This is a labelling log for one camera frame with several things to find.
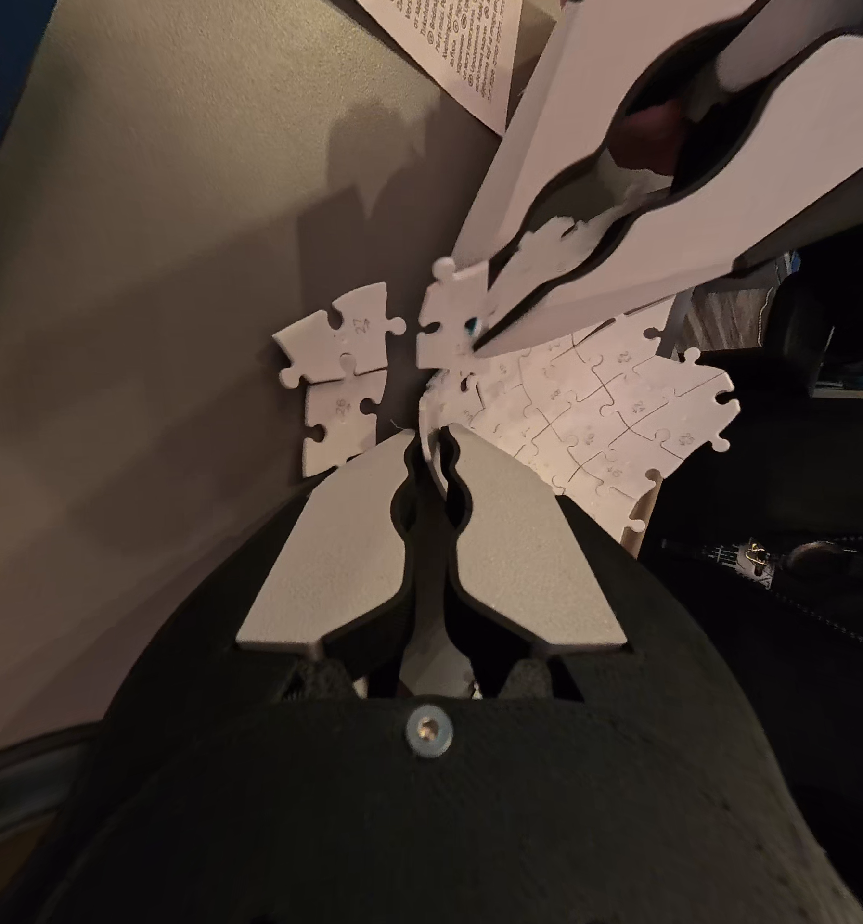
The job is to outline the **small joined puzzle piece cluster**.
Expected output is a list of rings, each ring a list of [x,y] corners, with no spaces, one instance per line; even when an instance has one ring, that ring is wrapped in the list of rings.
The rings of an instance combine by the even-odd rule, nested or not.
[[[307,383],[304,422],[321,428],[306,437],[302,473],[309,478],[344,465],[377,443],[377,416],[361,410],[379,405],[387,382],[387,334],[405,333],[401,317],[387,316],[386,283],[358,287],[333,301],[342,319],[333,328],[317,310],[276,332],[273,340],[290,361],[279,380],[286,389]]]

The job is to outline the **white instruction leaflet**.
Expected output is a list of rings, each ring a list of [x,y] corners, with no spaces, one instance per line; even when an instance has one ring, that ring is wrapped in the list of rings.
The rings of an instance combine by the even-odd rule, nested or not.
[[[360,1],[437,85],[503,136],[521,1]]]

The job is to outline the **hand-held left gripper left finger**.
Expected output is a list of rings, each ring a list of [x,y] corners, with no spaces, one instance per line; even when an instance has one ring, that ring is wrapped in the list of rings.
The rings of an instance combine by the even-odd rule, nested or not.
[[[402,430],[310,491],[237,632],[244,651],[341,663],[395,694],[414,632],[418,437]]]

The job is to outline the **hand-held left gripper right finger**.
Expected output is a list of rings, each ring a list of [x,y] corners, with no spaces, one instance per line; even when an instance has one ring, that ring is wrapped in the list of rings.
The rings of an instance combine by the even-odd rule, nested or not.
[[[438,433],[452,527],[444,584],[450,641],[480,693],[517,664],[615,653],[627,638],[542,479],[461,424]]]

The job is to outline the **white puzzle piece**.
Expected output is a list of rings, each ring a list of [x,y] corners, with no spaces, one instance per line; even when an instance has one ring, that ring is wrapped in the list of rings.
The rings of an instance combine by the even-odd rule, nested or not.
[[[466,322],[474,318],[485,329],[493,326],[542,283],[586,260],[614,221],[610,214],[587,222],[570,217],[550,219],[521,238],[494,282],[489,282],[488,260],[464,269],[456,269],[450,258],[437,260],[435,281],[425,293],[418,320],[422,327],[438,327],[417,335],[416,365],[458,377],[482,374],[489,361],[473,353],[476,335],[466,328]]]

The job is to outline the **person's black clothing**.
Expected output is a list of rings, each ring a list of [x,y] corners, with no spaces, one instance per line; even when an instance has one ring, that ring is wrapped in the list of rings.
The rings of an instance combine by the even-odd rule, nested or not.
[[[832,865],[863,905],[863,398],[742,372],[727,452],[664,483],[641,561],[707,633]],[[735,570],[749,538],[765,589]]]

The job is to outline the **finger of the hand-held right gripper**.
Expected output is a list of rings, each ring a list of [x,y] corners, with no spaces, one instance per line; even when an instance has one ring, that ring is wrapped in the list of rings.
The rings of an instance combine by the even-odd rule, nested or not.
[[[743,25],[756,2],[569,2],[453,246],[459,270],[491,260],[600,153],[614,121],[675,54]]]
[[[734,261],[863,167],[863,36],[815,43],[756,98],[701,177],[625,215],[591,256],[487,329],[478,356],[527,349],[734,272]]]

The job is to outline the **partly built puzzle ball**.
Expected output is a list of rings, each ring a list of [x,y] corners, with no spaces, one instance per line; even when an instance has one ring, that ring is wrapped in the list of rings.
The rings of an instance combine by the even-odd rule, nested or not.
[[[657,353],[674,298],[606,325],[489,359],[482,374],[439,372],[419,402],[425,460],[446,493],[438,431],[460,423],[574,501],[621,543],[634,504],[698,448],[729,449],[734,384],[700,352]]]

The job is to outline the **metal key clip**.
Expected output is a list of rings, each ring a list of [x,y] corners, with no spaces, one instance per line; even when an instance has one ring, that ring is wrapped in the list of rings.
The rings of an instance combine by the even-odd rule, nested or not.
[[[736,549],[735,570],[768,590],[775,574],[775,556],[756,539],[749,538]]]

